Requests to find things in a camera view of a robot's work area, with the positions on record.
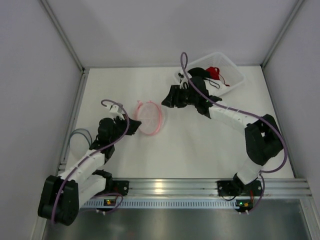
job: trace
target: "metal frame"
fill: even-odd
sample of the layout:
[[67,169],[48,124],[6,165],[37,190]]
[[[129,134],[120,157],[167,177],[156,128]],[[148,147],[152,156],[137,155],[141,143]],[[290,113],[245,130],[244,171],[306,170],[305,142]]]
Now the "metal frame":
[[68,52],[70,53],[72,59],[74,60],[76,66],[78,67],[78,69],[81,72],[85,71],[85,68],[83,66],[83,64],[81,63],[80,59],[78,58],[76,51],[74,49],[74,47],[72,46],[71,42],[69,41],[65,31],[63,30],[61,24],[59,23],[54,11],[52,10],[50,4],[48,3],[47,0],[38,0],[41,4],[41,6],[43,7],[43,9],[45,10],[46,14],[48,15],[48,17],[50,18],[51,22],[53,23],[57,33],[59,34],[62,42],[64,43],[66,49],[68,50]]
[[[68,52],[72,56],[75,64],[82,72],[76,97],[74,99],[73,108],[69,118],[69,125],[60,153],[58,171],[63,171],[66,167],[66,156],[68,154],[69,135],[75,127],[75,122],[80,110],[80,104],[85,90],[85,85],[89,70],[85,69],[78,58],[72,44],[70,43],[66,33],[54,14],[47,0],[38,0],[44,8],[46,14],[50,18],[59,36],[65,44]],[[284,35],[288,31],[293,20],[296,18],[305,0],[297,0],[287,20],[285,21],[281,31],[274,40],[270,50],[268,51],[263,63],[262,71],[268,64],[270,58],[282,41]],[[218,199],[217,181],[221,179],[150,179],[150,178],[116,178],[116,180],[130,181],[129,194],[126,198],[131,199],[157,199],[157,198],[173,198],[173,199]],[[308,182],[305,179],[265,179],[265,193],[263,199],[300,199],[302,214],[304,214],[307,227],[309,228],[312,239],[320,239],[320,218],[315,207],[312,193]],[[47,220],[38,217],[32,230],[32,240],[42,239]]]
[[279,46],[280,42],[283,40],[285,34],[288,32],[289,27],[292,25],[293,21],[296,19],[298,13],[301,10],[301,7],[303,6],[303,4],[305,3],[306,0],[297,0],[293,9],[291,10],[289,16],[287,17],[287,19],[285,20],[280,32],[278,33],[278,35],[276,36],[275,40],[273,41],[271,48],[269,49],[269,51],[267,52],[262,64],[261,64],[261,68],[262,70],[265,69],[265,67],[267,66],[270,58],[273,56],[273,54],[275,53],[277,47]]
[[[105,204],[103,198],[87,201],[81,209],[112,209],[114,206]],[[214,198],[119,198],[115,200],[119,209],[239,209],[237,200],[226,201]]]

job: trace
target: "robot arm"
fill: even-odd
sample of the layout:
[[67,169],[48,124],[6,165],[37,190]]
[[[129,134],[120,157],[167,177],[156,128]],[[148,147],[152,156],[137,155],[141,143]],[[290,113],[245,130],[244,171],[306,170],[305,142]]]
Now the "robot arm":
[[[215,103],[219,101],[220,105],[227,106],[221,98],[209,94],[203,77],[193,76],[190,80],[209,99]],[[234,175],[232,182],[239,195],[257,179],[260,170],[267,161],[283,149],[276,134],[261,120],[228,110],[228,108],[215,106],[200,96],[192,87],[181,88],[180,85],[172,85],[168,96],[161,104],[169,108],[183,108],[187,105],[193,105],[198,113],[223,122],[245,136],[248,158],[242,168]],[[276,121],[271,115],[266,114],[263,118],[278,130]]]
[[[122,115],[118,106],[107,106],[107,109],[113,118],[104,118],[99,122],[98,135],[82,159],[60,175],[50,175],[45,180],[38,207],[38,215],[40,217],[51,219],[58,191],[71,172],[73,172],[73,174],[63,188],[54,215],[56,222],[67,226],[74,222],[80,207],[89,199],[97,194],[118,192],[119,184],[129,184],[126,181],[113,181],[110,173],[97,170],[111,158],[115,151],[114,145],[111,145],[101,152],[92,154],[112,144],[124,133],[127,127],[126,116]],[[133,135],[140,124],[140,121],[129,118],[129,129],[126,135]],[[121,191],[119,193],[126,195],[128,191]]]

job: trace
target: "purple cable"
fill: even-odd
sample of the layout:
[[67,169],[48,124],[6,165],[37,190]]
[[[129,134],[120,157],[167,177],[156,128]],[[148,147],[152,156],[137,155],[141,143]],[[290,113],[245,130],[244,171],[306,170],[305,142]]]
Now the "purple cable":
[[248,211],[248,213],[252,213],[252,211],[258,206],[258,204],[260,203],[262,197],[265,194],[265,189],[266,189],[265,179],[264,179],[264,177],[262,176],[261,173],[259,173],[259,176],[261,177],[261,180],[262,180],[262,192],[261,192],[261,195],[259,196],[259,199],[256,201],[255,205]]
[[119,141],[126,135],[126,133],[127,133],[128,130],[129,130],[129,124],[130,124],[130,122],[129,122],[129,115],[128,115],[128,113],[126,112],[126,110],[122,107],[122,105],[119,104],[119,103],[117,103],[117,102],[115,102],[115,101],[112,101],[112,100],[109,100],[109,99],[104,99],[104,100],[101,101],[101,104],[102,104],[104,107],[107,107],[107,105],[105,105],[104,102],[109,102],[109,103],[112,103],[112,104],[114,104],[114,105],[117,105],[117,106],[124,112],[124,115],[125,115],[125,118],[126,118],[126,123],[127,123],[127,124],[126,124],[126,129],[125,129],[125,131],[123,132],[123,134],[121,135],[121,137],[119,137],[117,140],[115,140],[114,142],[108,144],[107,146],[104,146],[104,147],[102,147],[102,148],[100,148],[100,149],[98,149],[98,150],[90,153],[88,156],[86,156],[81,162],[79,162],[79,164],[77,165],[77,167],[75,167],[75,168],[68,174],[68,176],[66,176],[66,178],[64,179],[64,181],[62,182],[62,184],[61,184],[61,186],[60,186],[60,188],[59,188],[59,191],[58,191],[58,193],[57,193],[57,195],[56,195],[56,198],[55,198],[55,201],[54,201],[54,204],[53,204],[53,209],[52,209],[52,214],[51,214],[51,223],[52,223],[52,224],[55,224],[55,215],[56,215],[57,205],[58,205],[58,201],[59,201],[60,195],[61,195],[61,193],[62,193],[62,191],[63,191],[63,189],[64,189],[64,187],[65,187],[65,185],[66,185],[66,183],[67,183],[67,181],[68,181],[68,179],[75,173],[76,169],[77,169],[78,167],[80,167],[87,159],[89,159],[89,157],[92,157],[93,155],[95,155],[95,154],[97,154],[97,153],[100,153],[101,151],[103,151],[103,150],[111,147],[112,145],[116,144],[117,142],[119,142]]
[[236,109],[236,108],[233,108],[233,107],[227,107],[227,106],[223,106],[221,104],[218,104],[214,101],[212,101],[210,98],[208,98],[206,95],[204,95],[195,85],[194,83],[190,80],[190,78],[188,77],[188,74],[187,74],[187,71],[186,71],[186,68],[187,68],[187,63],[188,63],[188,55],[187,53],[183,52],[181,53],[181,56],[180,56],[180,64],[181,64],[181,67],[182,67],[182,71],[184,73],[184,76],[186,77],[186,79],[188,80],[189,84],[194,88],[194,90],[196,90],[204,99],[206,99],[207,101],[209,101],[210,103],[212,103],[213,105],[216,105],[220,108],[223,108],[223,109],[228,109],[228,110],[231,110],[231,111],[234,111],[234,112],[239,112],[241,114],[244,114],[244,115],[248,115],[248,116],[251,116],[251,117],[254,117],[256,119],[259,119],[260,121],[262,121],[263,123],[265,123],[266,125],[268,125],[268,127],[276,134],[276,136],[279,138],[282,146],[283,146],[283,150],[284,150],[284,158],[283,158],[283,161],[281,163],[280,166],[278,166],[277,168],[273,169],[273,170],[268,170],[268,171],[264,171],[264,170],[261,170],[260,173],[265,173],[265,174],[271,174],[271,173],[275,173],[277,171],[279,171],[280,169],[283,168],[283,166],[286,164],[287,162],[287,158],[288,158],[288,149],[287,149],[287,146],[286,146],[286,143],[285,143],[285,140],[283,139],[283,137],[281,136],[281,134],[278,132],[278,130],[272,126],[268,121],[266,121],[265,119],[263,119],[262,117],[254,114],[254,113],[251,113],[251,112],[248,112],[248,111],[243,111],[243,110],[239,110],[239,109]]

